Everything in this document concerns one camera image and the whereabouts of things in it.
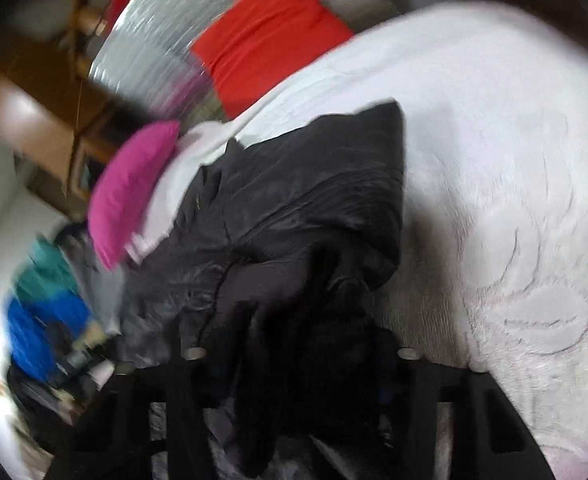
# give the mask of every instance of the shiny silver sheet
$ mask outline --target shiny silver sheet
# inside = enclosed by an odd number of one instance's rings
[[[131,0],[90,78],[151,119],[194,117],[191,103],[198,100],[186,88],[202,91],[211,82],[189,46],[233,1]],[[355,31],[396,14],[390,0],[322,1]]]

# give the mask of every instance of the magenta pillow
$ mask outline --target magenta pillow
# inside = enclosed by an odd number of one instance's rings
[[[108,269],[126,254],[179,133],[179,121],[148,124],[129,139],[94,188],[87,214],[94,250]]]

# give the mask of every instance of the teal cloth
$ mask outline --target teal cloth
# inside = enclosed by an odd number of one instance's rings
[[[76,294],[76,280],[60,249],[44,237],[34,241],[30,260],[14,279],[14,294],[20,303],[49,300],[61,292]]]

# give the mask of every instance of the white bedspread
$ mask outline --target white bedspread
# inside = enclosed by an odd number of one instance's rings
[[[557,479],[585,479],[588,53],[514,9],[432,7],[224,127],[250,144],[390,98],[407,118],[403,262],[378,315],[434,361],[490,370]]]

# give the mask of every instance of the black jacket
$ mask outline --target black jacket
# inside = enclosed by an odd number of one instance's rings
[[[278,436],[367,447],[378,424],[372,291],[399,263],[396,103],[308,126],[200,169],[126,288],[120,357],[207,351],[199,391],[229,460],[260,474]]]

